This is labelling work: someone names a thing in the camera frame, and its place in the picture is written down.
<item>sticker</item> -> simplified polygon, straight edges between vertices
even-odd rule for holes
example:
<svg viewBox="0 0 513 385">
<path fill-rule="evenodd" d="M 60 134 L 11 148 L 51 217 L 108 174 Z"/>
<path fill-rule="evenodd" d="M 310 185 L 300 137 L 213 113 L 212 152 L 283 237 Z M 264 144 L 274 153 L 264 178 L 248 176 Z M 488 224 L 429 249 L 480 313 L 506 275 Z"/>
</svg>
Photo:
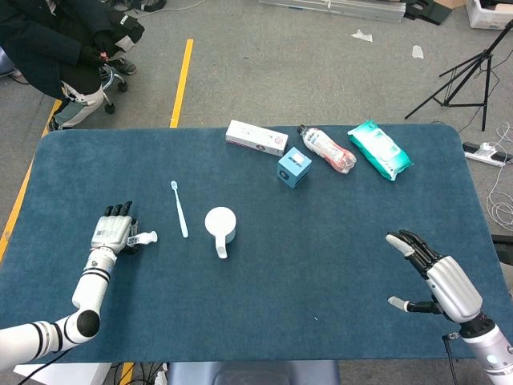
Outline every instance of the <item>sticker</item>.
<svg viewBox="0 0 513 385">
<path fill-rule="evenodd" d="M 292 158 L 296 161 L 296 163 L 298 164 L 301 164 L 303 163 L 303 160 L 305 160 L 305 158 L 303 158 L 299 153 L 295 153 L 294 155 L 292 155 Z"/>
</svg>

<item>black tripod stand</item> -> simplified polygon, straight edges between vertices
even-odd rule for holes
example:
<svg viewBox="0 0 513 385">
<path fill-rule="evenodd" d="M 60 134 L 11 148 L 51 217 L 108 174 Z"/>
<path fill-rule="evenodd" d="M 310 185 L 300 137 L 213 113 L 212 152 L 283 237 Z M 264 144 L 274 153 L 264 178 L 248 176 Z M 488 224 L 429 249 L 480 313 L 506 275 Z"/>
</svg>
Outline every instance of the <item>black tripod stand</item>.
<svg viewBox="0 0 513 385">
<path fill-rule="evenodd" d="M 507 32 L 513 27 L 513 20 L 510 20 L 510 22 L 506 25 L 504 30 L 501 32 L 501 34 L 497 37 L 497 39 L 482 53 L 477 54 L 476 56 L 471 57 L 468 60 L 465 60 L 463 63 L 458 64 L 456 67 L 452 67 L 449 71 L 445 71 L 444 73 L 440 74 L 440 77 L 448 74 L 449 72 L 452 72 L 450 76 L 450 80 L 445 83 L 443 86 L 441 86 L 433 95 L 431 95 L 429 98 L 424 100 L 422 103 L 420 103 L 412 112 L 410 112 L 408 115 L 404 117 L 404 119 L 408 119 L 410 116 L 412 116 L 415 112 L 417 112 L 424 104 L 429 102 L 430 100 L 434 100 L 436 103 L 440 104 L 441 106 L 445 107 L 483 107 L 483 126 L 481 127 L 481 131 L 484 131 L 484 128 L 487 124 L 487 107 L 488 107 L 488 89 L 490 88 L 490 73 L 491 73 L 491 57 L 493 56 L 491 52 L 497 47 L 497 44 L 500 43 L 500 41 L 506 36 Z M 465 103 L 465 104 L 452 104 L 451 100 L 456 96 L 456 94 L 459 92 L 459 90 L 462 89 L 462 87 L 465 85 L 468 79 L 471 78 L 471 76 L 476 72 L 479 68 L 481 68 L 481 64 L 487 62 L 487 81 L 484 87 L 484 101 L 482 103 Z M 461 70 L 459 73 L 456 73 L 456 70 L 460 67 L 463 67 L 464 65 L 468 64 L 463 70 Z M 459 78 L 461 75 L 463 75 L 465 72 L 467 72 L 467 75 L 463 78 L 463 80 L 456 86 L 455 90 L 452 91 L 452 83 Z M 443 102 L 437 99 L 437 95 L 446 89 L 446 95 L 443 99 Z"/>
</svg>

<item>blue cube box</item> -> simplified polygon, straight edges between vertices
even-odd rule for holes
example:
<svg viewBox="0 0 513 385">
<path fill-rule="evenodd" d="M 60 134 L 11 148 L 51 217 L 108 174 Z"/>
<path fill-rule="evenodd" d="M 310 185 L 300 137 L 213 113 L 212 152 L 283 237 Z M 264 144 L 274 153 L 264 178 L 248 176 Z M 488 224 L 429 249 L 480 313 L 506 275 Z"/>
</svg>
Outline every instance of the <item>blue cube box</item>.
<svg viewBox="0 0 513 385">
<path fill-rule="evenodd" d="M 308 173 L 312 161 L 292 147 L 283 158 L 278 160 L 277 177 L 289 187 L 295 188 Z"/>
</svg>

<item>power strip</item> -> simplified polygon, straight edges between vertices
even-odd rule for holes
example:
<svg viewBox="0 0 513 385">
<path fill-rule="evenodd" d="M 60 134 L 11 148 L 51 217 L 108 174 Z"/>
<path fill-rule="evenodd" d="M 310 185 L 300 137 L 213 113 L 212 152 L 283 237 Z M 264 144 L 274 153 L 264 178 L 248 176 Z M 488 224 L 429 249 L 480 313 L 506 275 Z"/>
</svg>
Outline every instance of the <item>power strip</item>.
<svg viewBox="0 0 513 385">
<path fill-rule="evenodd" d="M 513 159 L 513 156 L 497 151 L 494 146 L 490 146 L 487 142 L 482 143 L 480 146 L 465 142 L 463 143 L 463 151 L 465 152 L 465 157 L 468 159 L 492 164 L 497 167 L 502 167 L 505 163 Z"/>
</svg>

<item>cup handle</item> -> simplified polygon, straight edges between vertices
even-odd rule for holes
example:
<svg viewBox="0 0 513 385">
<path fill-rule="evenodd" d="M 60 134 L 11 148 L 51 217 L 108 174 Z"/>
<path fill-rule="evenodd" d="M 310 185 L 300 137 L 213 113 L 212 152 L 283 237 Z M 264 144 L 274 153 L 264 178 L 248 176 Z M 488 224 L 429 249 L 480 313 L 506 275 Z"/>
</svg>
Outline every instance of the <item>cup handle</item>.
<svg viewBox="0 0 513 385">
<path fill-rule="evenodd" d="M 216 250 L 219 258 L 228 258 L 228 254 L 226 253 L 226 237 L 216 237 Z"/>
</svg>

